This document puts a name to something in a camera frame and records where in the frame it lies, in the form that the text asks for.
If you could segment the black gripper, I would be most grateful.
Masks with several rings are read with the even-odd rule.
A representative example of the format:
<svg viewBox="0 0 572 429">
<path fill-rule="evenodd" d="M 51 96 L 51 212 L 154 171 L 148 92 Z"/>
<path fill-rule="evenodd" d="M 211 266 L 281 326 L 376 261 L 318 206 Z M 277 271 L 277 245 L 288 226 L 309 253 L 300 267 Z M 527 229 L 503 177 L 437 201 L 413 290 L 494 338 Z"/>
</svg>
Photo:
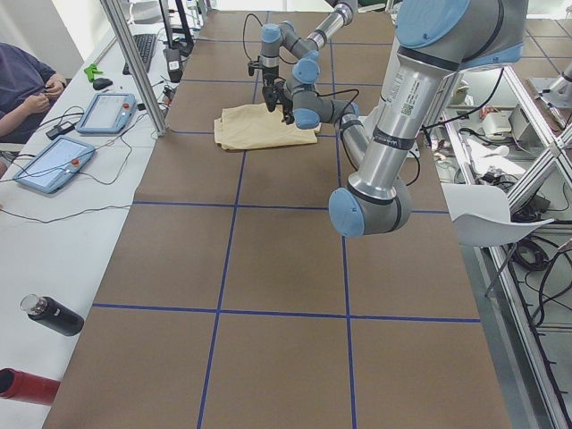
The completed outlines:
<svg viewBox="0 0 572 429">
<path fill-rule="evenodd" d="M 286 80 L 279 80 L 274 86 L 263 86 L 263 97 L 266 108 L 273 112 L 276 104 L 282 107 L 282 122 L 291 125 L 295 122 L 293 116 L 293 101 Z"/>
<path fill-rule="evenodd" d="M 280 78 L 280 69 L 278 66 L 267 67 L 262 66 L 263 82 L 265 87 L 271 87 Z"/>
</svg>

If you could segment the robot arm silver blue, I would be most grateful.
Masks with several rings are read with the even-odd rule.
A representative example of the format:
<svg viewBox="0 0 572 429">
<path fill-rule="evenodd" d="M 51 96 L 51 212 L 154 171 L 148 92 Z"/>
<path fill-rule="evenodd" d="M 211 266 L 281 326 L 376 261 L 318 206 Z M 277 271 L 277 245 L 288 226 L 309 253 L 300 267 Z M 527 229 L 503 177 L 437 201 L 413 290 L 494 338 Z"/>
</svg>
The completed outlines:
<svg viewBox="0 0 572 429">
<path fill-rule="evenodd" d="M 357 1 L 331 1 L 332 11 L 303 38 L 290 21 L 266 23 L 261 28 L 260 54 L 248 63 L 248 73 L 260 70 L 265 107 L 272 113 L 282 108 L 282 120 L 309 128 L 315 123 L 333 123 L 346 114 L 356 114 L 352 100 L 338 100 L 320 94 L 320 50 L 336 31 L 352 23 Z"/>
<path fill-rule="evenodd" d="M 405 1 L 398 12 L 395 55 L 372 127 L 355 104 L 317 95 L 320 49 L 358 12 L 354 1 L 336 1 L 332 13 L 306 38 L 289 22 L 266 24 L 259 61 L 265 101 L 282 104 L 284 119 L 301 129 L 333 124 L 357 169 L 329 199 L 337 232 L 360 237 L 396 231 L 409 218 L 411 198 L 399 174 L 442 81 L 471 69 L 518 61 L 523 51 L 525 1 Z"/>
</svg>

